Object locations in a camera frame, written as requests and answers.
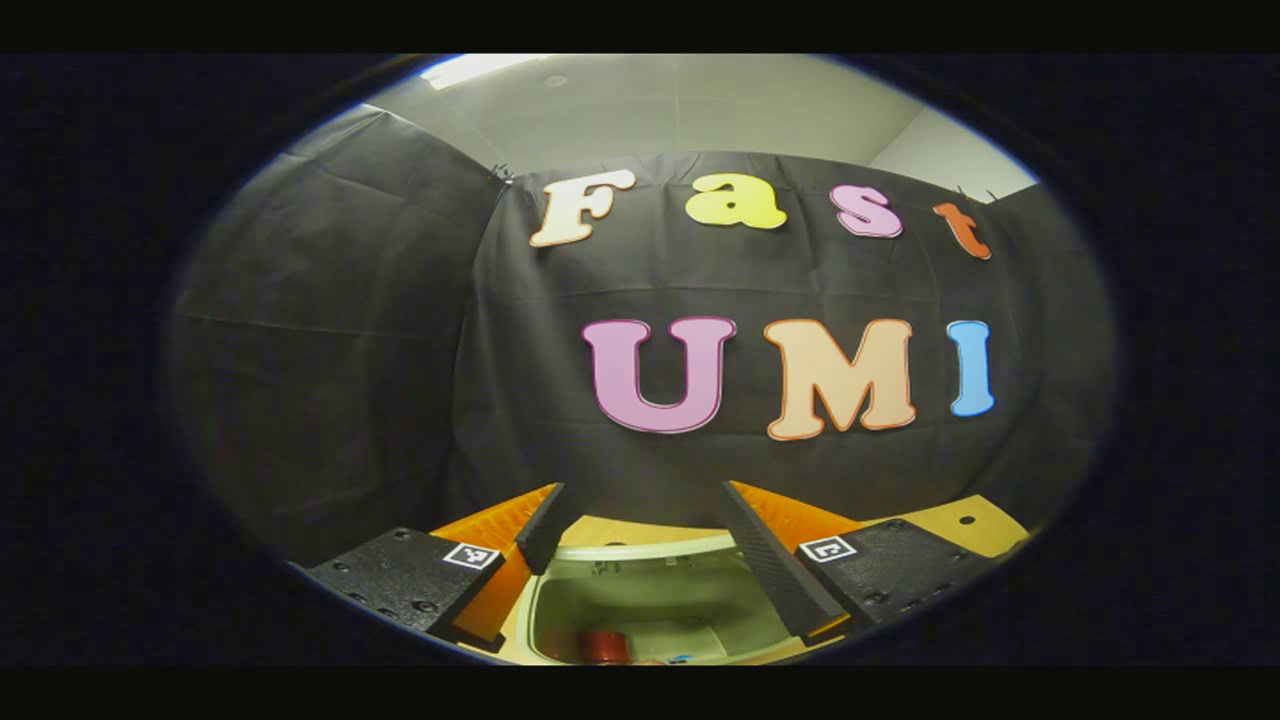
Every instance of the pink letter u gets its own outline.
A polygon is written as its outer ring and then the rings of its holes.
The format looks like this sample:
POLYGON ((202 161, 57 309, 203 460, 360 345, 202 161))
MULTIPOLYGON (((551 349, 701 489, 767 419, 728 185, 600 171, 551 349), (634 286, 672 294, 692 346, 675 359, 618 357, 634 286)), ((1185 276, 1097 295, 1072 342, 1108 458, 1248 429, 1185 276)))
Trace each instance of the pink letter u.
POLYGON ((737 333, 726 318, 684 318, 671 336, 685 343, 685 398, 654 405, 640 395, 640 343, 649 325, 640 320, 604 320, 582 328, 593 351, 595 398, 614 423, 646 433, 687 433, 719 410, 724 341, 737 333))

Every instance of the ceiling light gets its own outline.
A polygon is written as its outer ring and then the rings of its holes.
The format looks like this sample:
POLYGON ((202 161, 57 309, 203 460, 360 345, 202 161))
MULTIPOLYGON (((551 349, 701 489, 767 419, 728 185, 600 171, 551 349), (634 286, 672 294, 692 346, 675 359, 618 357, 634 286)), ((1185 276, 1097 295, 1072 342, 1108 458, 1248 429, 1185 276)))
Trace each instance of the ceiling light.
POLYGON ((544 58, 550 58, 550 54, 490 55, 484 53, 472 53, 468 55, 458 55, 457 58, 431 65, 425 73, 422 73, 422 79, 431 83, 431 87, 435 90, 444 90, 445 87, 477 78, 494 70, 518 65, 520 63, 527 63, 529 60, 541 60, 544 58))

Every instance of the ceiling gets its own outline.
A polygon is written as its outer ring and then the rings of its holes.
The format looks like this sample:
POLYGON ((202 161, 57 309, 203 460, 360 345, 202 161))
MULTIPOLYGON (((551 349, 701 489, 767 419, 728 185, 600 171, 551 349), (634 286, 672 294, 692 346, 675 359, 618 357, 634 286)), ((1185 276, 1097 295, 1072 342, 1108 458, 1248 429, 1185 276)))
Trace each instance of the ceiling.
POLYGON ((635 154, 733 150, 870 165, 920 101, 809 55, 554 55, 369 100, 513 174, 635 154))

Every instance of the red object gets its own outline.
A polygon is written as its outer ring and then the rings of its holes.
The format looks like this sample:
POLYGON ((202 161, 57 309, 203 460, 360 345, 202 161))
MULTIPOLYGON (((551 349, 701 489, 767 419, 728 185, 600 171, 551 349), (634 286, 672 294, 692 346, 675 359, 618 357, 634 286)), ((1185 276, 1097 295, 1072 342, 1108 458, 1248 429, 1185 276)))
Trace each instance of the red object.
POLYGON ((579 644, 588 662, 631 662, 627 637, 622 633, 582 633, 579 644))

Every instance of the foam letter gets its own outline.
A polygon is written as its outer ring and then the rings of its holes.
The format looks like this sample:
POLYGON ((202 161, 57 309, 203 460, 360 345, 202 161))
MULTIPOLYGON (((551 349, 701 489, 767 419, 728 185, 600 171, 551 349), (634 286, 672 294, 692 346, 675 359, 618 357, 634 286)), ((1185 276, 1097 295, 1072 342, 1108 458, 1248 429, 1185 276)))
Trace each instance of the foam letter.
POLYGON ((841 432, 854 425, 868 392, 864 428, 883 430, 915 420, 906 366, 911 325, 904 320, 872 320, 852 363, 818 320, 778 320, 764 328, 764 337, 782 351, 782 416, 769 425, 773 439, 822 432, 823 421, 813 413, 814 392, 841 432))
POLYGON ((787 214, 778 210, 773 186, 760 178, 735 173, 703 176, 694 181, 694 190, 698 195, 689 199, 685 211, 699 223, 742 223, 749 228, 772 229, 787 222, 787 214), (733 188, 712 192, 726 184, 733 188))
POLYGON ((978 227, 974 224, 973 218, 961 213, 951 202, 936 205, 933 211, 947 219, 947 224, 951 225, 951 234, 956 237, 956 242, 960 243, 960 247, 964 247, 965 252, 979 260, 991 260, 991 249, 978 242, 978 238, 973 236, 973 229, 978 227))
POLYGON ((591 225, 582 222, 582 210, 590 210, 591 217, 599 220, 613 208, 613 187, 627 190, 635 183, 636 176, 631 170, 613 170, 548 184, 543 188, 550 196, 543 229, 529 238, 529 245, 547 247, 590 237, 591 225), (596 184, 613 187, 602 187, 588 195, 586 188, 596 184))
POLYGON ((960 354, 960 397, 951 404, 959 418, 982 415, 996 405, 987 387, 987 338, 991 329, 978 320, 959 320, 947 325, 947 337, 960 354))
POLYGON ((646 433, 687 433, 719 410, 724 341, 737 333, 726 318, 685 318, 671 324, 685 343, 685 398, 654 405, 640 395, 640 343, 649 325, 640 320, 605 320, 582 328, 591 346, 595 398, 614 423, 646 433))
POLYGON ((888 199, 872 187, 840 184, 831 190, 831 201, 844 210, 836 219, 845 229, 865 237, 897 237, 902 220, 888 209, 888 199))

